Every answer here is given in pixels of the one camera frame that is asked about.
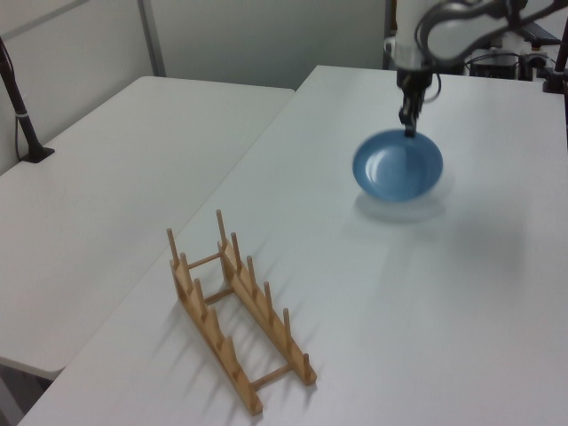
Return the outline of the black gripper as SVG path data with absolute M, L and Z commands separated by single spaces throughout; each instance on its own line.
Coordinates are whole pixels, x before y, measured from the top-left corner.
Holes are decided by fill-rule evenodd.
M 416 134 L 417 120 L 421 106 L 425 100 L 425 92 L 431 86 L 433 72 L 425 70 L 397 70 L 397 86 L 403 92 L 403 106 L 399 109 L 398 118 L 405 126 L 405 136 L 413 138 Z

